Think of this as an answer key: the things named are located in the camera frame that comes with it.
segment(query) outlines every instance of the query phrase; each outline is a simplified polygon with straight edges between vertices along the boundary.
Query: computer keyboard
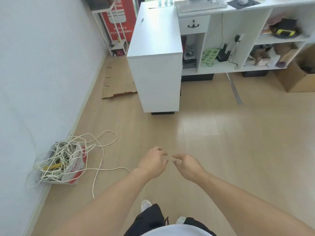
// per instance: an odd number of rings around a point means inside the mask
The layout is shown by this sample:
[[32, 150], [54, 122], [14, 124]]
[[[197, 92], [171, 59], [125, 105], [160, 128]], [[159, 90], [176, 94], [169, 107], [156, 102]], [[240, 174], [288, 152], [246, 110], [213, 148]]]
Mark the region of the computer keyboard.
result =
[[228, 4], [224, 0], [217, 0], [213, 2], [201, 2], [191, 5], [183, 5], [179, 8], [180, 12], [190, 12], [190, 11], [203, 11], [208, 9], [216, 8], [226, 8]]

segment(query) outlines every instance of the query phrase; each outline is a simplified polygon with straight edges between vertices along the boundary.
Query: red poster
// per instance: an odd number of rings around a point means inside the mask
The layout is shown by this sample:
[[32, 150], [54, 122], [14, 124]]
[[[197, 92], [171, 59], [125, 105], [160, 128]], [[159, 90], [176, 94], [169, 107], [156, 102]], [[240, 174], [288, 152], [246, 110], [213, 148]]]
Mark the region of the red poster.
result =
[[[112, 14], [115, 18], [116, 25], [118, 27], [118, 31], [120, 33], [120, 38], [124, 39], [123, 32], [121, 30], [119, 22], [121, 22], [123, 29], [125, 31], [127, 41], [131, 41], [132, 33], [134, 31], [134, 27], [136, 24], [136, 14], [132, 0], [115, 0], [115, 4], [117, 7], [116, 11], [112, 11]], [[110, 35], [113, 40], [117, 39], [116, 28], [114, 25], [113, 17], [110, 12], [102, 12]]]

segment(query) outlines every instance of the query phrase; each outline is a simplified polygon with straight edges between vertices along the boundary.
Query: hand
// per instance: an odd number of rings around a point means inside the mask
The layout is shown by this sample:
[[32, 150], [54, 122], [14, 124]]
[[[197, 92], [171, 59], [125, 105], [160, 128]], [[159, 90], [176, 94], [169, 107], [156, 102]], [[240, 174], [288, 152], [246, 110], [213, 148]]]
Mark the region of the hand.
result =
[[177, 153], [173, 157], [181, 160], [173, 160], [173, 163], [186, 180], [198, 184], [202, 176], [207, 174], [207, 171], [193, 156]]
[[138, 168], [145, 172], [149, 180], [158, 177], [165, 170], [168, 162], [167, 159], [162, 159], [162, 156], [167, 155], [163, 148], [154, 147], [140, 160]]

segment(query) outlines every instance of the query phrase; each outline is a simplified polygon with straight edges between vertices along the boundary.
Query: white sneaker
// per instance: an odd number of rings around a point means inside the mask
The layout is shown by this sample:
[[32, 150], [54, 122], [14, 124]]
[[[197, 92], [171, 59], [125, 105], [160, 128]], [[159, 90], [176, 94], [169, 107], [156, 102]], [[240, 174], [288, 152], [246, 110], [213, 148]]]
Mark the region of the white sneaker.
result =
[[144, 201], [141, 202], [140, 212], [142, 213], [143, 211], [145, 211], [147, 208], [151, 206], [152, 206], [152, 203], [145, 199]]
[[185, 220], [186, 220], [186, 217], [180, 216], [180, 217], [177, 219], [176, 224], [184, 224]]

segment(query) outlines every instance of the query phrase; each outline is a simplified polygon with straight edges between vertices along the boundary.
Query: black pants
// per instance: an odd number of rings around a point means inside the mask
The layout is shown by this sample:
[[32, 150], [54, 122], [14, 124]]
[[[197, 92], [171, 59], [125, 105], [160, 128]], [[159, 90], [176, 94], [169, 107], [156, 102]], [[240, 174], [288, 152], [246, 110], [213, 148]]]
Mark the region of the black pants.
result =
[[[193, 218], [186, 218], [184, 224], [196, 226], [207, 231], [209, 234], [216, 236], [214, 232], [210, 231], [205, 225]], [[134, 223], [130, 226], [124, 236], [140, 236], [150, 230], [162, 226], [165, 226], [163, 214], [160, 207], [157, 204], [154, 204], [136, 217]]]

